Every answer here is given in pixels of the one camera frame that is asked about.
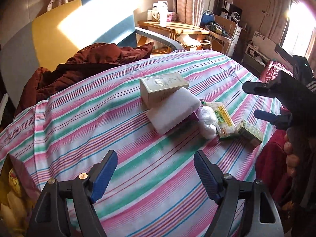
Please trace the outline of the person's right hand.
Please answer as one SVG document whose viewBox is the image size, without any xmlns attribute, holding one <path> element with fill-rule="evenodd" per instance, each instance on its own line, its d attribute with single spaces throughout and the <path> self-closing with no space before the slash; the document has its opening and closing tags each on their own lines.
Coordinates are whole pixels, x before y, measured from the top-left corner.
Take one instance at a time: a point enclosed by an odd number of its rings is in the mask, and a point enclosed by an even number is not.
<svg viewBox="0 0 316 237">
<path fill-rule="evenodd" d="M 286 157 L 286 165 L 287 165 L 287 174 L 290 177 L 294 177 L 296 175 L 296 168 L 299 165 L 300 159 L 298 156 L 293 154 L 293 147 L 289 141 L 288 135 L 284 136 L 285 144 L 284 144 L 284 152 L 287 154 Z"/>
</svg>

